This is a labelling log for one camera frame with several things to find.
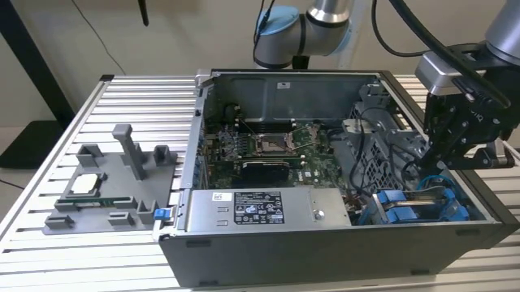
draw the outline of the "aluminum extrusion table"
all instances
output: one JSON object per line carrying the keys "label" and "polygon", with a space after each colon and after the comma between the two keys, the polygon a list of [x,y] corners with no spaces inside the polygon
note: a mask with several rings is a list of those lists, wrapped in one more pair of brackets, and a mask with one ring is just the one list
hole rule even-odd
{"label": "aluminum extrusion table", "polygon": [[[397,76],[424,107],[427,90]],[[179,153],[173,197],[182,175],[194,77],[115,77],[101,82],[42,168],[0,224],[0,291],[191,291],[181,288],[150,231],[46,236],[40,229],[72,176],[83,143],[122,152],[111,136],[131,123],[145,151],[167,144]],[[520,166],[477,171],[520,219]],[[495,248],[467,253],[437,276],[249,287],[226,291],[519,291],[520,232]]]}

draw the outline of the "cable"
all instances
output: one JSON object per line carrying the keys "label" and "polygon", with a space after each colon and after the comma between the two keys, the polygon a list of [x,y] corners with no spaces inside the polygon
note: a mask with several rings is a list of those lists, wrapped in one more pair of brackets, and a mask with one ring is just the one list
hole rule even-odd
{"label": "cable", "polygon": [[403,181],[401,178],[399,178],[399,176],[396,174],[396,162],[393,160],[393,144],[389,144],[389,161],[391,161],[391,173],[392,173],[393,178],[403,185],[403,188],[405,190],[409,190],[409,187],[407,186],[405,182]]}
{"label": "cable", "polygon": [[364,124],[361,123],[361,115],[359,117],[359,121],[360,121],[360,128],[361,128],[360,146],[357,148],[356,162],[354,165],[352,166],[350,173],[349,173],[349,182],[360,194],[365,194],[369,196],[371,194],[354,183],[354,171],[357,169],[357,165],[360,164],[361,156],[364,154],[364,148],[365,148],[365,128],[364,128]]}
{"label": "cable", "polygon": [[[261,40],[262,32],[266,29],[268,20],[269,20],[269,16],[270,16],[270,11],[273,9],[274,1],[276,0],[272,0],[272,2],[269,4],[266,13],[264,14],[264,17],[262,17],[262,21],[258,23],[258,20],[257,20],[257,23],[254,24],[253,59],[254,59],[254,52],[257,51],[258,41]],[[260,12],[258,12],[258,19],[261,18],[261,15],[262,15],[264,4],[265,4],[265,0],[262,0],[262,6],[261,6]]]}
{"label": "cable", "polygon": [[420,193],[420,192],[427,192],[429,190],[435,190],[435,189],[439,189],[439,188],[445,189],[447,187],[445,186],[433,186],[433,187],[428,187],[428,188],[421,189],[421,190],[404,190],[403,192],[404,193]]}
{"label": "cable", "polygon": [[417,190],[423,189],[423,186],[425,184],[427,181],[429,181],[431,179],[433,178],[441,178],[443,180],[445,180],[452,186],[453,188],[456,188],[456,185],[453,183],[453,181],[444,175],[428,175],[419,183],[417,185]]}
{"label": "cable", "polygon": [[415,160],[407,162],[407,163],[405,163],[405,166],[404,166],[403,169],[401,169],[401,177],[403,177],[403,179],[404,179],[405,181],[407,181],[407,178],[405,178],[404,175],[408,175],[408,174],[407,174],[407,170],[408,170],[408,168],[411,167],[412,164],[416,164],[416,161],[415,161]]}
{"label": "cable", "polygon": [[412,32],[421,39],[423,43],[431,48],[432,52],[445,61],[459,73],[484,91],[485,95],[492,97],[503,109],[511,106],[511,101],[499,91],[495,85],[484,79],[483,76],[464,63],[463,60],[452,53],[449,48],[436,39],[429,30],[409,10],[404,0],[389,0],[399,15],[405,21]]}
{"label": "cable", "polygon": [[360,123],[360,129],[361,129],[361,136],[360,136],[360,146],[359,146],[357,155],[356,155],[356,162],[354,162],[354,165],[353,165],[353,167],[350,169],[350,173],[349,173],[349,182],[350,182],[350,185],[353,186],[353,188],[357,190],[357,192],[361,194],[365,194],[365,195],[371,195],[371,194],[368,194],[368,192],[364,190],[363,185],[361,185],[361,187],[356,185],[356,183],[353,181],[353,177],[354,177],[354,172],[356,172],[357,166],[360,165],[360,162],[361,162],[361,156],[363,156],[364,148],[365,148],[365,128],[364,128],[364,124],[361,122],[361,119],[363,119],[364,114],[367,113],[368,110],[383,110],[383,111],[388,112],[387,109],[379,108],[377,106],[373,106],[373,107],[367,108],[360,113],[360,116],[357,117],[357,120]]}
{"label": "cable", "polygon": [[258,11],[258,16],[257,16],[257,21],[254,22],[253,45],[257,44],[258,21],[261,20],[262,9],[264,9],[264,5],[265,5],[265,4],[266,4],[266,0],[262,0],[262,4],[260,5],[260,11]]}
{"label": "cable", "polygon": [[381,33],[380,33],[380,29],[379,29],[379,26],[377,26],[376,8],[377,8],[377,0],[373,0],[373,2],[372,2],[372,11],[371,11],[372,28],[375,30],[375,35],[376,35],[377,41],[380,42],[383,48],[387,50],[387,52],[389,52],[395,56],[399,56],[399,57],[403,57],[403,58],[411,58],[411,57],[420,57],[420,56],[423,56],[423,54],[427,53],[429,50],[423,50],[420,52],[412,52],[412,53],[403,53],[403,52],[397,52],[387,44],[387,42],[383,39],[383,36],[381,36]]}
{"label": "cable", "polygon": [[24,187],[19,186],[18,184],[14,184],[12,182],[4,181],[3,179],[0,179],[0,183],[4,183],[4,184],[7,184],[7,185],[10,185],[20,190],[26,189]]}
{"label": "cable", "polygon": [[127,75],[127,72],[123,70],[122,65],[119,65],[118,61],[114,59],[114,56],[113,56],[113,54],[111,54],[110,51],[109,51],[107,45],[105,44],[105,41],[103,41],[103,39],[101,38],[101,36],[99,36],[99,34],[98,34],[98,31],[96,31],[95,27],[92,26],[92,24],[90,23],[87,17],[84,16],[83,11],[82,11],[80,7],[79,7],[78,4],[76,4],[76,0],[71,0],[71,2],[72,2],[72,4],[74,4],[74,6],[76,7],[78,12],[80,13],[80,15],[82,15],[84,21],[87,22],[87,24],[88,24],[88,26],[90,26],[90,28],[92,29],[94,33],[96,34],[96,37],[98,37],[98,39],[99,39],[99,41],[101,41],[101,44],[102,44],[103,47],[105,47],[105,51],[107,52],[109,57],[113,59],[114,63],[117,64],[117,66],[118,66],[119,69],[122,70],[123,75]]}

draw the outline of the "blue tab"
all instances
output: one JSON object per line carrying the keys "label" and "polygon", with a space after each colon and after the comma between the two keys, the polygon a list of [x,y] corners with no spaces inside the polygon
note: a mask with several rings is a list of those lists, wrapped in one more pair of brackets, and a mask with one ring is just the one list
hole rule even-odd
{"label": "blue tab", "polygon": [[170,209],[157,209],[154,212],[154,220],[169,220],[170,216]]}

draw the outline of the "white label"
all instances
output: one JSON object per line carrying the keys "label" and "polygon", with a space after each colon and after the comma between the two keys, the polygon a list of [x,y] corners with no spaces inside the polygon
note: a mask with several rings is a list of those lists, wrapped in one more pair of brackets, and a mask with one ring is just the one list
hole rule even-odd
{"label": "white label", "polygon": [[278,82],[277,88],[278,89],[289,89],[289,88],[292,88],[292,83],[290,82]]}
{"label": "white label", "polygon": [[232,201],[233,193],[213,193],[213,201]]}

